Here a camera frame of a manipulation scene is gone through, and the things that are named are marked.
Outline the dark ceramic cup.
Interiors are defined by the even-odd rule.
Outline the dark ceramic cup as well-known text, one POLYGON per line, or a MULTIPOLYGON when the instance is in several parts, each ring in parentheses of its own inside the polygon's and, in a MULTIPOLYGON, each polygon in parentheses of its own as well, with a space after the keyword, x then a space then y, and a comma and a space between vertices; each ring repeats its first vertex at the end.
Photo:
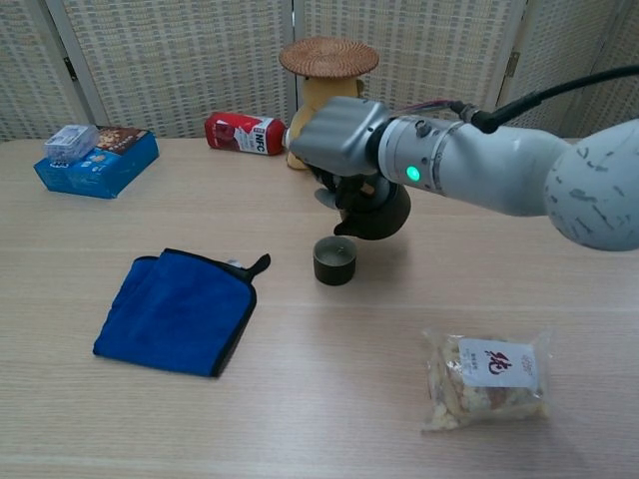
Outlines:
POLYGON ((327 285, 343 285, 355 274, 356 246, 343 237, 326 237, 316 242, 313 249, 316 279, 327 285))

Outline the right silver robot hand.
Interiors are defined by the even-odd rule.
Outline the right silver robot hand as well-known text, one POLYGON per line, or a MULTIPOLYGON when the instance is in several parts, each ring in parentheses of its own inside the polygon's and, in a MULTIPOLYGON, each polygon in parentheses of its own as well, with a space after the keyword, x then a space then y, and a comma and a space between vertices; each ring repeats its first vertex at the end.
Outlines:
POLYGON ((319 182, 315 197, 322 205, 371 211, 385 202, 389 183, 366 146, 389 118, 389 109, 380 102, 337 96, 289 140, 289 151, 319 182))

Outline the yellow plush toy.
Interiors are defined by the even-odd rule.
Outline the yellow plush toy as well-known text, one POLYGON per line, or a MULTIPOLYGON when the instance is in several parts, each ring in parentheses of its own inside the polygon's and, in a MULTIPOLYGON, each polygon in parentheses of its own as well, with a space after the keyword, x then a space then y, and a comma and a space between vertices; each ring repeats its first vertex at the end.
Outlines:
POLYGON ((364 81, 350 78, 304 78, 302 83, 302 103, 293 116, 286 134, 286 148, 299 134, 313 115, 335 96, 361 97, 364 81))

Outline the black teapot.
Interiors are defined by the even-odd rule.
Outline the black teapot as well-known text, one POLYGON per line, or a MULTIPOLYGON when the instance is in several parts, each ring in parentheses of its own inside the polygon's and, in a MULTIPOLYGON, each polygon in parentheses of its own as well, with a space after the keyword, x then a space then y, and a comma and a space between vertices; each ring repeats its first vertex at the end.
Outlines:
POLYGON ((384 240, 397 233, 410 214, 406 188, 380 174, 341 178, 335 191, 340 223, 336 236, 384 240))

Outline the round woven rattan mat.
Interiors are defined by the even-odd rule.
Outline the round woven rattan mat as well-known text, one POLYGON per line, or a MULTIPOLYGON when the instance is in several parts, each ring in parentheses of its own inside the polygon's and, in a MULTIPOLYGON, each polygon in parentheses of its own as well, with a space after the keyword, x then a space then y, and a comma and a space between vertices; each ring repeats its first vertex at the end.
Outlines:
POLYGON ((315 36, 285 46, 279 61, 286 70, 299 76, 343 79, 372 71, 378 65, 379 55, 359 41, 315 36))

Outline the clear snack bag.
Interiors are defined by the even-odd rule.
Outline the clear snack bag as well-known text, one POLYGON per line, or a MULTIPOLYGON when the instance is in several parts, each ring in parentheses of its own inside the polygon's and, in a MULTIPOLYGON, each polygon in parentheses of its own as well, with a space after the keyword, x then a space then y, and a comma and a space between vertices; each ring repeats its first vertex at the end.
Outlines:
POLYGON ((528 341, 498 335, 423 332, 430 410, 423 429, 546 418, 550 334, 528 341))

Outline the small clear plastic box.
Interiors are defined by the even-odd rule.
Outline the small clear plastic box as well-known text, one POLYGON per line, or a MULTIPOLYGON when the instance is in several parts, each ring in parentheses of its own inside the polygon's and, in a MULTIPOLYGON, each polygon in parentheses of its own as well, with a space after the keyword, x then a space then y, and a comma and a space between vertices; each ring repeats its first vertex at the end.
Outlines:
POLYGON ((84 158, 99 143, 94 125, 66 125, 44 144, 45 157, 53 162, 72 163, 84 158))

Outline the red juice bottle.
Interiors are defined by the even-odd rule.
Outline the red juice bottle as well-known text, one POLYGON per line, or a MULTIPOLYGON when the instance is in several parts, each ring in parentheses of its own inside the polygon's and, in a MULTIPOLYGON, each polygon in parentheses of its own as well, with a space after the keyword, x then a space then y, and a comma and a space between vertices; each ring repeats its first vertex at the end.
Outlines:
POLYGON ((262 156, 280 154, 285 148, 287 126, 279 119, 231 112, 213 113, 204 124, 212 149, 262 156))

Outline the woven folding screen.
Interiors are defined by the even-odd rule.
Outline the woven folding screen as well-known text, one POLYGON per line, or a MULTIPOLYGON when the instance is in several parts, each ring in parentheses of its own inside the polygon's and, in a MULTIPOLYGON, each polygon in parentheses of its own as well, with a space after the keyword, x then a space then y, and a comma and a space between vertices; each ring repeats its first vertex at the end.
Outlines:
POLYGON ((639 64, 639 0, 0 0, 0 143, 72 123, 194 138, 219 110, 289 120, 302 81, 279 53, 314 36, 375 49, 364 93, 397 111, 491 110, 639 64))

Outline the blue microfiber cloth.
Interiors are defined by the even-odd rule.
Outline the blue microfiber cloth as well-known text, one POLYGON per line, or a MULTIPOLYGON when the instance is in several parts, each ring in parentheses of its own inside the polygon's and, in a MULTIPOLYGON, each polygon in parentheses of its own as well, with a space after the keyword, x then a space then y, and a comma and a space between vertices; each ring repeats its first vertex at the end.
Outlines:
POLYGON ((218 378, 257 305, 249 267, 166 248, 136 258, 116 294, 93 353, 159 370, 218 378))

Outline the blue cookie box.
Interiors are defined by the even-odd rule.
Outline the blue cookie box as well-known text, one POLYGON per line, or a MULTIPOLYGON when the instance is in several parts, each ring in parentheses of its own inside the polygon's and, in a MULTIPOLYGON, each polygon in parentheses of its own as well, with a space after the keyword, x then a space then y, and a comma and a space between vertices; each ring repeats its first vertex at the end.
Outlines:
POLYGON ((159 156, 152 132, 136 128, 96 126, 98 145, 72 163, 44 157, 34 170, 48 190, 112 199, 159 156))

